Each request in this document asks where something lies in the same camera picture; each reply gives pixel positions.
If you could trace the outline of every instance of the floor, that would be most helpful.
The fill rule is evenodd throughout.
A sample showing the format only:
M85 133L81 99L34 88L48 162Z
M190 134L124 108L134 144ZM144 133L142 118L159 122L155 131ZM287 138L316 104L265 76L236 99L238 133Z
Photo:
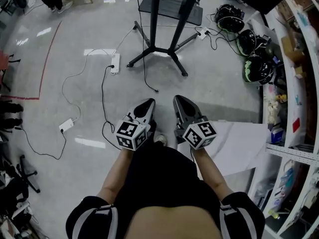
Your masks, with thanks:
M13 64L6 75L11 93L2 94L14 96L14 102L24 106L23 128L36 151L57 157L61 153L64 139L58 127L78 116L76 107L70 106L63 97L61 87L67 76L83 69L85 50L116 49L134 21L139 21L137 0L115 1L94 0L93 4L88 4L85 0L77 0L63 14L51 13L46 6L40 6L19 18L4 50L14 53L21 63ZM223 3L224 0L202 0L200 5L206 15L214 13ZM40 4L42 2L37 0L35 6ZM238 6L246 12L245 17L253 13L242 4ZM150 15L142 13L142 24L148 36L149 22ZM174 26L177 20L159 16L158 24ZM202 25L209 25L205 17ZM195 33L190 27L184 29L181 41ZM210 27L217 29L215 23ZM169 47L174 30L174 27L158 26L156 45ZM135 102L154 98L158 131L168 137L169 146L174 146L172 100L177 94L195 101L211 120L258 122L258 91L244 84L242 58L223 40L218 41L216 51L211 49L207 38L195 40L178 51L188 78L180 75L170 58L149 55L145 59L147 82L159 90L158 94L145 85L141 61L134 68L125 67L141 51L142 38L132 31L117 51L121 55L120 73L108 74L105 80L104 102L107 117L113 123ZM66 218L81 199L99 191L118 155L101 134L104 122L101 83L109 63L107 55L89 55L84 72L67 80L64 93L80 106L81 116L65 133L67 143L59 161L33 153L22 131L14 130L10 136L11 158L16 162L24 154L38 171L41 193L30 190L29 201L39 228L51 239L67 238ZM104 132L115 142L108 127ZM233 190L245 191L250 177L251 171L245 171L227 176L226 180Z

